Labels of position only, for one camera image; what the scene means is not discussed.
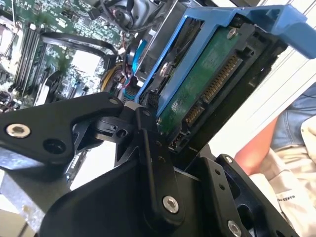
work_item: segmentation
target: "black metal bracket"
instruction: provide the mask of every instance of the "black metal bracket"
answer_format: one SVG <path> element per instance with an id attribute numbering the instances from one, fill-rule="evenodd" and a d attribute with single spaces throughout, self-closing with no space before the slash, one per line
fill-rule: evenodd
<path id="1" fill-rule="evenodd" d="M 207 217 L 214 223 L 209 227 L 212 236 L 231 236 L 234 226 L 236 234 L 250 237 L 242 225 L 223 168 L 210 159 L 196 157 L 188 173 L 201 180 Z"/>
<path id="2" fill-rule="evenodd" d="M 165 138 L 157 131 L 155 117 L 139 107 L 135 111 L 138 132 L 141 195 L 146 222 L 157 232 L 174 231 L 185 218 Z"/>
<path id="3" fill-rule="evenodd" d="M 242 224 L 252 236 L 298 237 L 232 157 L 222 154 L 216 163 L 225 171 Z"/>
<path id="4" fill-rule="evenodd" d="M 122 109 L 120 100 L 101 92 L 1 114 L 0 167 L 38 173 L 39 169 L 65 166 L 74 157 L 74 125 L 115 117 Z"/>

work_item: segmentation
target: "cable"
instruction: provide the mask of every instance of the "cable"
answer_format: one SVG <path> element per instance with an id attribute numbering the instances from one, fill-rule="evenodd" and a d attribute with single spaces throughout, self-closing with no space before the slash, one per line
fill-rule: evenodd
<path id="1" fill-rule="evenodd" d="M 126 10 L 131 13 L 132 12 L 132 9 L 134 7 L 134 0 L 127 0 L 127 3 L 126 3 Z"/>
<path id="2" fill-rule="evenodd" d="M 102 81 L 102 85 L 101 85 L 101 91 L 104 91 L 105 87 L 107 86 L 108 82 L 110 81 L 111 78 L 113 78 L 113 74 L 115 73 L 115 71 L 121 67 L 122 64 L 117 64 L 115 67 L 113 67 L 112 69 L 110 69 L 106 75 L 104 76 L 104 79 Z"/>
<path id="3" fill-rule="evenodd" d="M 57 40 L 64 40 L 64 41 L 72 40 L 72 41 L 77 41 L 80 43 L 93 44 L 93 45 L 104 47 L 111 50 L 114 55 L 118 54 L 117 50 L 114 48 L 112 44 L 99 40 L 99 39 L 92 39 L 89 37 L 72 35 L 72 34 L 67 34 L 67 33 L 59 33 L 59 32 L 45 32 L 45 33 L 42 33 L 41 36 L 51 38 L 51 39 L 57 39 Z"/>
<path id="4" fill-rule="evenodd" d="M 108 60 L 110 60 L 113 57 L 116 57 L 116 55 L 109 55 L 109 54 L 105 54 L 104 52 L 102 52 L 99 49 L 96 48 L 92 48 L 86 45 L 82 45 L 82 44 L 77 44 L 77 43 L 73 43 L 73 42 L 69 42 L 69 41 L 64 41 L 61 39 L 53 39 L 53 38 L 49 38 L 46 37 L 44 35 L 41 35 L 41 39 L 44 43 L 48 43 L 48 44 L 53 44 L 53 45 L 58 45 L 58 46 L 65 46 L 65 47 L 69 47 L 69 48 L 74 48 L 76 50 L 80 50 L 80 51 L 84 51 L 84 52 L 88 52 L 88 53 L 92 53 L 95 54 L 99 57 L 101 57 L 104 61 L 104 66 L 103 68 L 108 70 Z"/>

